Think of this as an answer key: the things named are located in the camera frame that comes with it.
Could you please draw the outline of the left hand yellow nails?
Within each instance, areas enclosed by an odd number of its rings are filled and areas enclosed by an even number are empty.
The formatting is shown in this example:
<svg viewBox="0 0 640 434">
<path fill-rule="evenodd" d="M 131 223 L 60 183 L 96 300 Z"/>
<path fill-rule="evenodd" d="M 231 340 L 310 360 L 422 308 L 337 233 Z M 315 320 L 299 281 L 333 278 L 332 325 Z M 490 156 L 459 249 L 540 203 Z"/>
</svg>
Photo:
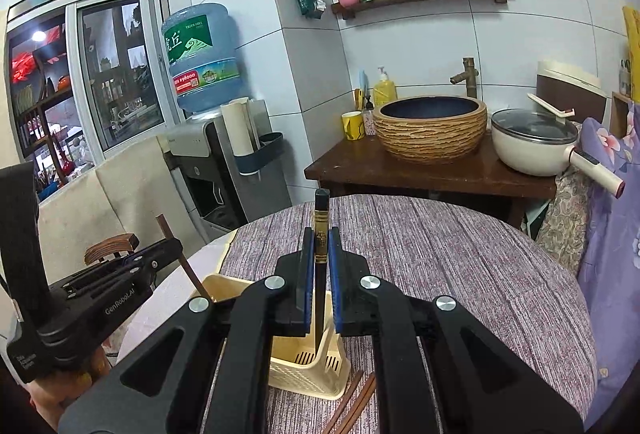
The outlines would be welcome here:
<svg viewBox="0 0 640 434">
<path fill-rule="evenodd" d="M 86 370 L 51 373 L 27 384 L 30 402 L 47 424 L 57 431 L 67 406 L 110 371 L 111 364 L 100 346 L 91 356 Z"/>
</svg>

